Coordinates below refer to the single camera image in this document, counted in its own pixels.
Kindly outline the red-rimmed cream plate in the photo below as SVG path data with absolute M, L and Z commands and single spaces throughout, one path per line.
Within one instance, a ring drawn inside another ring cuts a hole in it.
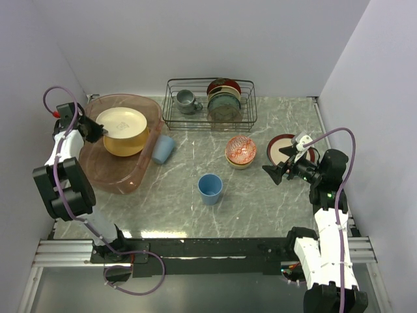
M 278 165 L 280 162 L 286 163 L 289 157 L 279 152 L 279 148 L 292 145 L 291 138 L 293 136 L 293 134 L 281 134 L 270 140 L 266 149 L 266 154 L 271 165 Z M 318 162 L 315 159 L 316 150 L 314 146 L 310 146 L 307 150 L 303 151 L 302 156 L 305 153 L 309 153 L 307 158 L 318 165 Z

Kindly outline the cream white bear plate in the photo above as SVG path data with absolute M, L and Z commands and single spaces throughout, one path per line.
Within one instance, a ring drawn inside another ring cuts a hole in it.
M 113 139 L 128 139 L 140 135 L 147 128 L 147 119 L 132 108 L 117 107 L 103 111 L 96 123 L 106 130 L 106 136 Z

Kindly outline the yellow bear plate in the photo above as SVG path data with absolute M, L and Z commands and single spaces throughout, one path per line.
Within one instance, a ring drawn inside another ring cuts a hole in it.
M 105 136 L 103 139 L 106 150 L 117 157 L 130 157 L 141 152 L 149 138 L 150 130 L 147 127 L 141 134 L 132 138 L 113 139 Z

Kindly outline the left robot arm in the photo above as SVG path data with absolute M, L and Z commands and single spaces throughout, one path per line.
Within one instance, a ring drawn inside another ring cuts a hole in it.
M 103 260 L 124 261 L 129 254 L 124 235 L 95 208 L 94 190 L 78 160 L 85 143 L 97 142 L 106 130 L 80 104 L 61 104 L 54 114 L 53 151 L 45 165 L 33 170 L 46 210 L 54 219 L 84 227 L 93 238 L 93 252 Z

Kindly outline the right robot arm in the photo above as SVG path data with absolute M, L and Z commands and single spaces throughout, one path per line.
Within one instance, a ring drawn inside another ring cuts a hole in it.
M 263 169 L 277 185 L 284 174 L 309 183 L 309 202 L 317 225 L 317 230 L 293 228 L 285 245 L 286 255 L 300 261 L 306 281 L 304 312 L 364 312 L 368 296 L 360 290 L 352 268 L 347 198 L 342 186 L 348 156 L 329 149 L 315 164 L 295 146 L 282 147 L 280 152 L 287 160 Z

